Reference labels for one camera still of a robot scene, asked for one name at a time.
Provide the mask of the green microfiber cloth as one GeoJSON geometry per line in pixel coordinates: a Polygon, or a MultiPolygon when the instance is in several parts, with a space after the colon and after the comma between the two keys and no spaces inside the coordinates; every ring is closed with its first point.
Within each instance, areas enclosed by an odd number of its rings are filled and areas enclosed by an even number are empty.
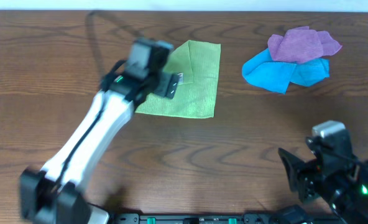
{"type": "Polygon", "coordinates": [[[137,113],[179,118],[205,119],[214,116],[219,79],[221,46],[188,40],[169,56],[165,71],[183,73],[172,99],[149,95],[137,113]]]}

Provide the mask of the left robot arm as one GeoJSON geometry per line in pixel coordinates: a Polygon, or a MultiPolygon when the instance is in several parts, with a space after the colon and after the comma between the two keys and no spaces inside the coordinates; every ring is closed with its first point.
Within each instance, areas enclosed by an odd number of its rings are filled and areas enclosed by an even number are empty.
{"type": "Polygon", "coordinates": [[[173,45],[138,38],[126,60],[105,74],[85,118],[66,144],[40,170],[19,178],[21,217],[32,223],[110,223],[109,212],[84,193],[99,160],[119,130],[151,93],[172,99],[179,76],[164,67],[173,45]]]}

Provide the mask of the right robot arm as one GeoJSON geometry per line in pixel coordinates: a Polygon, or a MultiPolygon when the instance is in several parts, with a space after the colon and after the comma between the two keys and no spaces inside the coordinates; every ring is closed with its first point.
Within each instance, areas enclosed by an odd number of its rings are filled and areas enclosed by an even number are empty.
{"type": "Polygon", "coordinates": [[[352,151],[349,131],[305,139],[315,159],[305,162],[280,148],[292,192],[302,203],[322,198],[345,223],[368,223],[368,160],[352,151]]]}

